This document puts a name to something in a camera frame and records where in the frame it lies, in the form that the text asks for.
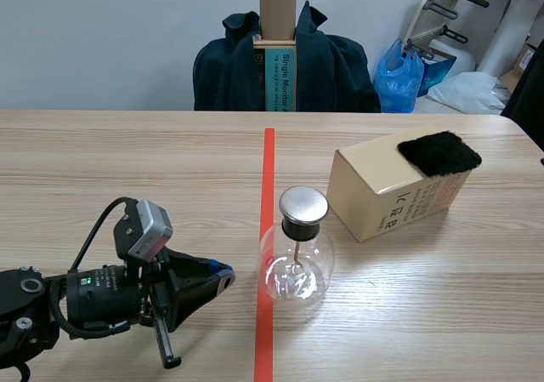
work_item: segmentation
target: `wooden table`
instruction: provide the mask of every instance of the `wooden table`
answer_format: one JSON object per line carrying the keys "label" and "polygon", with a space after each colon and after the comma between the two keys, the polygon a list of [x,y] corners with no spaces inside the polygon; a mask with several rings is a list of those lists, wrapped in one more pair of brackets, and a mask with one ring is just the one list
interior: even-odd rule
{"label": "wooden table", "polygon": [[[331,214],[331,287],[313,316],[277,308],[275,381],[542,382],[543,155],[506,118],[0,111],[0,270],[64,273],[103,208],[130,196],[167,209],[170,248],[237,272],[173,334],[181,368],[162,369],[148,328],[62,334],[30,362],[33,381],[253,381],[264,128],[276,127],[278,197],[326,191],[337,148],[424,123],[459,133],[484,163],[449,212],[364,244]],[[82,268],[118,263],[117,218]]]}

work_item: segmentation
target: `blue plastic bag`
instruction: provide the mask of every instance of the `blue plastic bag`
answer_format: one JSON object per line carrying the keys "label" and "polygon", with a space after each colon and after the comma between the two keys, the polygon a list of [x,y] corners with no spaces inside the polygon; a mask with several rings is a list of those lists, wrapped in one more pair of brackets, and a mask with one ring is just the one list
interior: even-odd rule
{"label": "blue plastic bag", "polygon": [[412,112],[422,85],[425,67],[419,56],[402,57],[402,42],[397,39],[377,66],[374,87],[380,96],[382,112]]}

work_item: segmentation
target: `white wall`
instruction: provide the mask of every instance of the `white wall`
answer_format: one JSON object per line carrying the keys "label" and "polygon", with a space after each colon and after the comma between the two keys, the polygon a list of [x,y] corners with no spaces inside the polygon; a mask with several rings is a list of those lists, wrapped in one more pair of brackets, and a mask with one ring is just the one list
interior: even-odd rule
{"label": "white wall", "polygon": [[[309,1],[329,17],[323,31],[364,46],[373,73],[421,0]],[[477,57],[506,2],[490,1],[463,3],[455,27]],[[0,0],[0,108],[189,110],[196,54],[249,10],[258,0]]]}

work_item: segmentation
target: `metal rod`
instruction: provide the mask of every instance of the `metal rod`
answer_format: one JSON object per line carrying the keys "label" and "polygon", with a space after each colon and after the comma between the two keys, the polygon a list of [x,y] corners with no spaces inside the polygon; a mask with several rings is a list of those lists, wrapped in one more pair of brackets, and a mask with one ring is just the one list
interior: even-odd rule
{"label": "metal rod", "polygon": [[300,265],[300,263],[298,263],[298,252],[300,251],[300,242],[297,242],[297,246],[295,246],[295,263],[297,263],[297,265]]}

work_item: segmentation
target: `robotic arm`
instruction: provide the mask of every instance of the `robotic arm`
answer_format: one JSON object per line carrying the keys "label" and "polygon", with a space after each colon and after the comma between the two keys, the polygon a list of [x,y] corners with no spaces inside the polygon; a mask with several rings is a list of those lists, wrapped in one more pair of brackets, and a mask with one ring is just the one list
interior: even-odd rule
{"label": "robotic arm", "polygon": [[[98,229],[121,203],[127,206],[114,238],[124,265],[78,271]],[[134,324],[155,329],[164,368],[179,366],[168,333],[231,286],[235,273],[216,260],[166,248],[172,234],[166,210],[122,197],[102,213],[67,274],[44,278],[34,267],[0,272],[0,369],[17,367],[26,382],[26,363],[54,347],[60,328],[71,339],[100,339]],[[60,309],[64,297],[67,319]]]}

